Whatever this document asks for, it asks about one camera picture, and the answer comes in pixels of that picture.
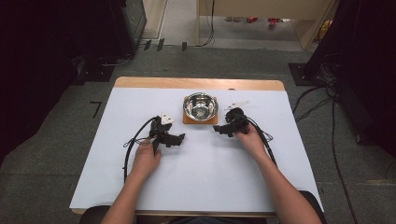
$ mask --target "person's left arm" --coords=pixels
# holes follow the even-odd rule
[[[126,178],[122,190],[107,211],[102,224],[127,223],[134,220],[134,209],[139,192],[149,175],[155,171],[161,159],[161,151],[158,150],[154,157],[152,144],[139,146],[134,157],[134,166]]]

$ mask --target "hand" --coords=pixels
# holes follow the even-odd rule
[[[161,151],[158,150],[154,157],[152,144],[149,140],[145,140],[143,145],[140,145],[136,150],[131,174],[146,179],[157,169],[158,164],[160,164],[161,155]]]
[[[242,142],[242,145],[244,145],[245,149],[256,160],[260,155],[266,155],[264,144],[253,125],[249,123],[247,129],[247,134],[237,132],[233,135]]]

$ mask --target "black tape mark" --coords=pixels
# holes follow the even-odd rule
[[[184,50],[186,50],[187,49],[187,42],[183,42],[182,44],[181,44],[181,51],[184,51]]]
[[[98,114],[99,108],[102,105],[102,102],[98,101],[90,101],[90,104],[97,104],[98,106],[96,107],[95,113],[93,114],[92,118],[96,118],[96,115]]]
[[[163,41],[165,40],[165,38],[160,39],[160,43],[158,44],[158,48],[157,51],[160,51],[163,49]]]
[[[151,40],[149,40],[148,42],[146,42],[146,45],[145,45],[145,50],[146,49],[149,49],[149,46],[151,45]]]

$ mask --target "forearm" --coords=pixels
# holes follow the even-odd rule
[[[134,174],[128,175],[119,196],[106,213],[102,224],[133,223],[135,205],[144,181],[145,179],[142,176]]]
[[[270,191],[281,223],[320,223],[311,204],[282,175],[265,153],[255,155],[255,160]]]

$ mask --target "person's right arm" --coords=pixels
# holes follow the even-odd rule
[[[311,204],[271,161],[256,129],[251,124],[248,128],[248,134],[235,133],[234,135],[257,162],[280,223],[321,223]]]

